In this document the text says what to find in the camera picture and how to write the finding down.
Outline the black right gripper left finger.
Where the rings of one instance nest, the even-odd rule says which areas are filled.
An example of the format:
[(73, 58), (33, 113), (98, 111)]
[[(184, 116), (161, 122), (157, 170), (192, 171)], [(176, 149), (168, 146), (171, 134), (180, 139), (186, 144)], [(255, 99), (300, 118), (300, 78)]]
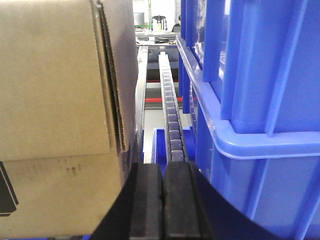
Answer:
[(162, 173), (157, 164), (133, 163), (113, 205), (91, 240), (161, 240)]

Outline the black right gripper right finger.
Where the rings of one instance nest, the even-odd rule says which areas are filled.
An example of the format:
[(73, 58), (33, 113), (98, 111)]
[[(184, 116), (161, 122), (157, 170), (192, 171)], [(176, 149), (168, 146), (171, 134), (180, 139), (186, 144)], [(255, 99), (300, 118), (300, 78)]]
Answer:
[(164, 239), (277, 240), (226, 201), (192, 162), (170, 162), (163, 179)]

